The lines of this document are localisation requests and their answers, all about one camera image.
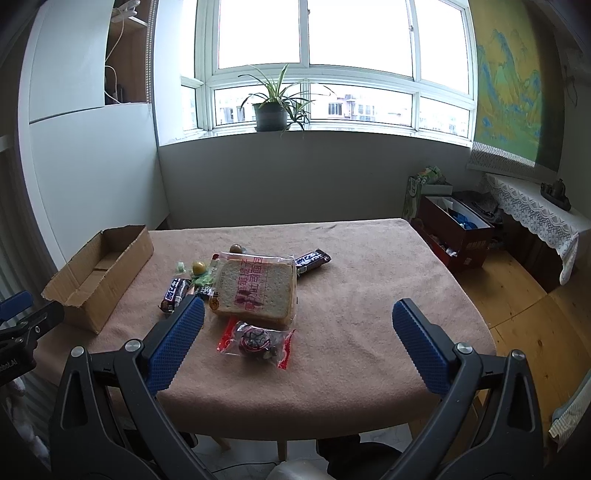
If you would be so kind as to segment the red walnut date snack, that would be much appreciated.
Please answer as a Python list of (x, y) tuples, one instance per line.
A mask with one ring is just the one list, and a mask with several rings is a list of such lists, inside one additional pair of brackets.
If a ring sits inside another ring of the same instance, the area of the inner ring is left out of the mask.
[(266, 362), (286, 370), (294, 333), (294, 330), (263, 328), (231, 317), (216, 350), (221, 354)]

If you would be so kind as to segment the white lace cloth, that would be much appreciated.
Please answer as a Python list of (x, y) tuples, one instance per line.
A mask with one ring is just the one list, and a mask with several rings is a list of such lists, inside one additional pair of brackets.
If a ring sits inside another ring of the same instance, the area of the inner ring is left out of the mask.
[(557, 252), (562, 261), (559, 282), (566, 285), (577, 260), (587, 254), (590, 221), (546, 200), (540, 184), (491, 173), (484, 174), (482, 183), (507, 215)]

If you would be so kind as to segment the dark red storage box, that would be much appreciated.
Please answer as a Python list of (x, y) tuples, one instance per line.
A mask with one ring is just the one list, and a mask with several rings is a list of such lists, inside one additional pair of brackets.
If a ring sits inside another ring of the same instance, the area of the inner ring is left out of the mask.
[(481, 268), (493, 226), (451, 196), (423, 196), (411, 225), (452, 273)]

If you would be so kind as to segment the landscape painting scroll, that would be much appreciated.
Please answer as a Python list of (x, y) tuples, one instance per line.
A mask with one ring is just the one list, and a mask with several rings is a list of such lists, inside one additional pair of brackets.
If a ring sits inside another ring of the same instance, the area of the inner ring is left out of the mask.
[(552, 27), (529, 1), (472, 1), (478, 60), (475, 141), (526, 166), (559, 170), (565, 102)]

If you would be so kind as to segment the packaged sliced bread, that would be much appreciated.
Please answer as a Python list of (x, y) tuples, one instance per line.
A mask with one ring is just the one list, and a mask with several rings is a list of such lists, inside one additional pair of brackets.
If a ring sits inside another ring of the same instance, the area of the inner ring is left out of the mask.
[(293, 257), (214, 254), (211, 311), (256, 326), (286, 330), (297, 312), (297, 265)]

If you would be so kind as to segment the white cabinet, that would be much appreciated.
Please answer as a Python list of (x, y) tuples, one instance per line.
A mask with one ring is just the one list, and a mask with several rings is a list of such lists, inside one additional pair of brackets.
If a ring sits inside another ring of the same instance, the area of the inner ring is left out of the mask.
[(46, 1), (19, 80), (26, 191), (52, 268), (97, 232), (168, 215), (152, 108), (104, 101), (109, 1)]

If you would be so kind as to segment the snickers bar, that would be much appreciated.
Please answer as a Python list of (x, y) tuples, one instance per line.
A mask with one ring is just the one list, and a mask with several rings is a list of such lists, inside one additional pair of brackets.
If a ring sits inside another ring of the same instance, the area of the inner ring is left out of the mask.
[(297, 257), (297, 259), (295, 259), (297, 278), (300, 278), (305, 273), (322, 267), (322, 265), (328, 264), (331, 260), (332, 257), (321, 249), (315, 249), (314, 251)]
[(162, 301), (160, 302), (159, 309), (161, 312), (165, 315), (172, 314), (187, 294), (189, 287), (190, 281), (188, 279), (172, 279)]

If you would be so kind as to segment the small dark chocolate candy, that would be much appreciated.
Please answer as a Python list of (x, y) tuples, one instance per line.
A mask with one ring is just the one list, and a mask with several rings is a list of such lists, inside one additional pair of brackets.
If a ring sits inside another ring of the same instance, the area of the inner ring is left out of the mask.
[(200, 298), (208, 300), (211, 296), (214, 296), (214, 288), (211, 285), (202, 285), (195, 289), (195, 294)]

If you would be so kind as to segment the wooden shelf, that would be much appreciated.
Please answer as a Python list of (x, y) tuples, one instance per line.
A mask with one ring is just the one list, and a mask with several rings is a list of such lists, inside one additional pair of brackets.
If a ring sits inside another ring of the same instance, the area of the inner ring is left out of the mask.
[(115, 1), (105, 53), (106, 104), (149, 101), (149, 46), (154, 1)]

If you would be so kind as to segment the dark ornament on shelf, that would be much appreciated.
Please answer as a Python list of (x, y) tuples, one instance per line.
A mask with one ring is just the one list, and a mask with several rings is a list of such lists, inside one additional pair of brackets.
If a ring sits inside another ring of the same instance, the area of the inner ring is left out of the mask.
[(566, 195), (566, 186), (562, 179), (558, 179), (552, 184), (542, 183), (540, 193), (543, 198), (560, 209), (567, 212), (571, 210), (571, 203)]

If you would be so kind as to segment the pink table cloth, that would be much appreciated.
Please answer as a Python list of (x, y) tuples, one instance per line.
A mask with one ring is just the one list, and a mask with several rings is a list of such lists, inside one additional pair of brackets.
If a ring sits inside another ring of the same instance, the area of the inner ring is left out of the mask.
[(154, 252), (99, 334), (62, 324), (39, 342), (36, 373), (60, 380), (77, 345), (91, 352), (142, 338), (179, 261), (209, 260), (239, 244), (254, 254), (300, 256), (322, 249), (329, 263), (297, 282), (286, 369), (219, 353), (225, 323), (208, 316), (158, 401), (175, 425), (197, 434), (301, 440), (378, 430), (426, 417), (426, 389), (392, 325), (409, 298), (457, 342), (496, 348), (481, 314), (450, 271), (402, 219), (154, 231)]

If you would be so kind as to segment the potted spider plant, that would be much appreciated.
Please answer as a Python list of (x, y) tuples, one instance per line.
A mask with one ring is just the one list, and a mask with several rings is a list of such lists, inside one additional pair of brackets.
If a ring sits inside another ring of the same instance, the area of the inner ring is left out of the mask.
[(297, 90), (290, 93), (290, 89), (300, 87), (301, 81), (287, 84), (287, 71), (290, 65), (284, 64), (276, 78), (267, 76), (259, 67), (253, 66), (253, 73), (238, 74), (238, 78), (249, 78), (262, 86), (263, 91), (249, 93), (239, 108), (246, 103), (252, 104), (257, 133), (285, 132), (291, 126), (297, 125), (301, 131), (311, 123), (311, 104), (315, 102), (311, 91)]

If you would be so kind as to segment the cardboard box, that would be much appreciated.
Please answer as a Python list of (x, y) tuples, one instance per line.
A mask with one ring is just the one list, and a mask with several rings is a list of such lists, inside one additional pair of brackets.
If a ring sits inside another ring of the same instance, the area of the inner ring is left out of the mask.
[(51, 278), (41, 296), (63, 306), (65, 323), (98, 334), (153, 252), (144, 225), (102, 230)]

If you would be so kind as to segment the window frame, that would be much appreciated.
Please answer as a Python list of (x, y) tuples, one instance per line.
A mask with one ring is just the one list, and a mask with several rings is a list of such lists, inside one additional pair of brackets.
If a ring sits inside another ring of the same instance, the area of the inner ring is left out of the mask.
[(474, 139), (465, 1), (184, 1), (180, 27), (201, 130), (250, 129), (278, 94), (293, 127)]

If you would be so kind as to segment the yellow jelly cup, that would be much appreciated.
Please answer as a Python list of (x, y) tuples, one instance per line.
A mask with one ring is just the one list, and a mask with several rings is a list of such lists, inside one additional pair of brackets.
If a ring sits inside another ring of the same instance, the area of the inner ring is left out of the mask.
[(195, 276), (204, 274), (207, 270), (207, 265), (202, 261), (194, 261), (191, 266), (191, 270)]

